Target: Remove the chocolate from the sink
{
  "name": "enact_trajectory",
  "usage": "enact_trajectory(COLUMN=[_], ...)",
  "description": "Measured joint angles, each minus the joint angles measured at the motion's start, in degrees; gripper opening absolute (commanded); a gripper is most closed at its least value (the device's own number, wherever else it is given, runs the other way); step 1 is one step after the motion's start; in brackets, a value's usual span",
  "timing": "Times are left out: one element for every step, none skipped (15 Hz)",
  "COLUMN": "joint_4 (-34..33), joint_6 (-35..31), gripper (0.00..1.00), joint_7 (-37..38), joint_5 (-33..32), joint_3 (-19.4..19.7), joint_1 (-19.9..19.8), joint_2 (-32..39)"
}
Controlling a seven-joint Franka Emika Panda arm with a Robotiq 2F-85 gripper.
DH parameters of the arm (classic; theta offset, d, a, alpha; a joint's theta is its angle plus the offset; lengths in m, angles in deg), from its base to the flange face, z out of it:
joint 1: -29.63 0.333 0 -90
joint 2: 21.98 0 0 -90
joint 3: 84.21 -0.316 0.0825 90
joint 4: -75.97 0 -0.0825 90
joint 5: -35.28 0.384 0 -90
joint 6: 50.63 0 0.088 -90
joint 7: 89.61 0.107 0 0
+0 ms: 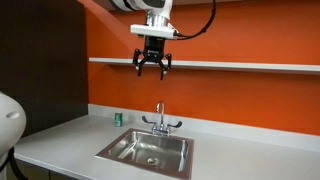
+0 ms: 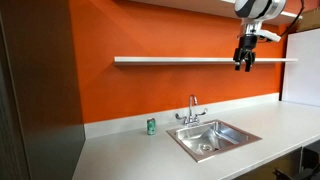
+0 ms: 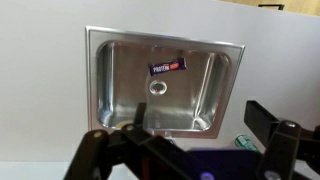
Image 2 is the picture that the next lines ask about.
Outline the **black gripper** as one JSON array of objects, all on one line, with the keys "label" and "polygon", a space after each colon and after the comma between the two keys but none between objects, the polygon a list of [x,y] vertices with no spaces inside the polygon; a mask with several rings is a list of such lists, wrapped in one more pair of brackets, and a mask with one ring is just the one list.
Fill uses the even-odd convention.
[{"label": "black gripper", "polygon": [[245,60],[245,72],[250,72],[252,62],[255,60],[255,52],[257,37],[255,35],[244,35],[240,37],[238,47],[235,49],[233,60],[235,61],[235,70],[241,68],[241,61]]}]

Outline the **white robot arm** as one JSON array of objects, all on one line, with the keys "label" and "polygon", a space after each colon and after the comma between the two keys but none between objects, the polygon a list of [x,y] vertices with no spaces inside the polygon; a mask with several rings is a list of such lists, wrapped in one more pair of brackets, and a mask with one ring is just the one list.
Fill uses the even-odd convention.
[{"label": "white robot arm", "polygon": [[239,43],[235,49],[233,61],[239,71],[245,62],[245,71],[249,72],[255,62],[256,47],[259,38],[279,42],[281,37],[268,30],[262,30],[262,23],[276,18],[284,9],[286,0],[236,0],[234,12],[242,20]]}]

